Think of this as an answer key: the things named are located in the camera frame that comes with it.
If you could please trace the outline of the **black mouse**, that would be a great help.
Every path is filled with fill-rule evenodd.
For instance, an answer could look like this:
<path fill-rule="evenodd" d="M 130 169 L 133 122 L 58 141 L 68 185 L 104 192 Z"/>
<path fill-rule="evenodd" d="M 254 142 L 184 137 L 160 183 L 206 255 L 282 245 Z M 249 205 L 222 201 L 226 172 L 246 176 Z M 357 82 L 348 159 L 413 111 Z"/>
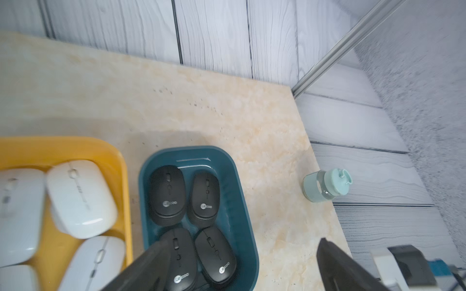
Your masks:
<path fill-rule="evenodd" d="M 194 243 L 206 280 L 213 288 L 224 289 L 237 270 L 237 258 L 228 240 L 218 227 L 211 226 L 203 229 Z"/>
<path fill-rule="evenodd" d="M 197 257 L 191 234 L 184 228 L 171 229 L 161 241 L 169 245 L 171 261 L 166 291 L 192 291 L 197 281 Z"/>
<path fill-rule="evenodd" d="M 178 224 L 187 209 L 182 171 L 172 165 L 159 167 L 149 178 L 149 216 L 159 226 Z"/>
<path fill-rule="evenodd" d="M 188 218 L 199 229 L 210 227 L 220 209 L 220 184 L 209 172 L 196 173 L 189 200 Z"/>

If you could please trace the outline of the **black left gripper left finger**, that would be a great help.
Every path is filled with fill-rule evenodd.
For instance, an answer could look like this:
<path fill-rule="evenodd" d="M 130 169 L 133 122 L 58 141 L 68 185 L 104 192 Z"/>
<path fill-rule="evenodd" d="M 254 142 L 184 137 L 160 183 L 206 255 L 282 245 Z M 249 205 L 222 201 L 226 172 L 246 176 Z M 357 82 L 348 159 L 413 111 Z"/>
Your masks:
<path fill-rule="evenodd" d="M 168 242 L 157 241 L 107 284 L 103 291 L 163 291 L 170 263 Z"/>

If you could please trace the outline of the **white mouse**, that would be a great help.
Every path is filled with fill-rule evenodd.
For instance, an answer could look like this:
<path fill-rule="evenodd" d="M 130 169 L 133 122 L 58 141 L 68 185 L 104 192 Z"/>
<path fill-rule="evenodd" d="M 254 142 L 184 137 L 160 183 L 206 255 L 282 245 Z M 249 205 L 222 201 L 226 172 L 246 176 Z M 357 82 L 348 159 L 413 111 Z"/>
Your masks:
<path fill-rule="evenodd" d="M 1 267 L 31 259 L 39 248 L 46 198 L 45 173 L 1 171 Z"/>
<path fill-rule="evenodd" d="M 99 167 L 90 160 L 66 161 L 48 170 L 47 192 L 57 228 L 84 240 L 116 223 L 118 210 Z"/>
<path fill-rule="evenodd" d="M 60 291 L 100 291 L 109 284 L 123 266 L 125 242 L 113 236 L 87 239 L 75 252 Z"/>
<path fill-rule="evenodd" d="M 2 291 L 40 291 L 41 287 L 35 270 L 28 265 L 1 268 Z"/>

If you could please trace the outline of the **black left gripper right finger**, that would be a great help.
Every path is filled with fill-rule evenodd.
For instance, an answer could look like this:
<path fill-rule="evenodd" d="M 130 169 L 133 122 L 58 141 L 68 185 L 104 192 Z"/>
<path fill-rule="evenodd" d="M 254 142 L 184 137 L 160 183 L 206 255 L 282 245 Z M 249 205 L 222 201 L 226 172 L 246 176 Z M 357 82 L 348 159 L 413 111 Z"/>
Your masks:
<path fill-rule="evenodd" d="M 317 263 L 326 291 L 389 291 L 336 244 L 322 238 Z"/>

